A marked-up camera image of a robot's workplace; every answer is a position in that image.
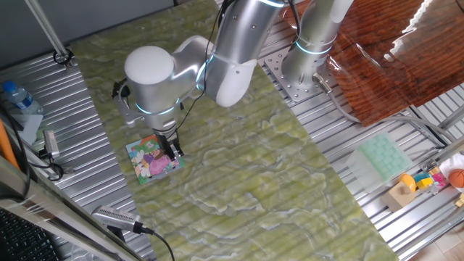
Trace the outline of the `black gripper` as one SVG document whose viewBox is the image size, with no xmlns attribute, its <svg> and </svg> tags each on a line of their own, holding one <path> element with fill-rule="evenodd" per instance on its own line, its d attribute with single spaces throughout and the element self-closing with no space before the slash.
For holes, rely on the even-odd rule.
<svg viewBox="0 0 464 261">
<path fill-rule="evenodd" d="M 165 130 L 154 129 L 154 134 L 157 137 L 157 143 L 159 144 L 160 149 L 171 161 L 174 160 L 174 156 L 175 158 L 184 156 L 176 127 L 171 127 Z"/>
</svg>

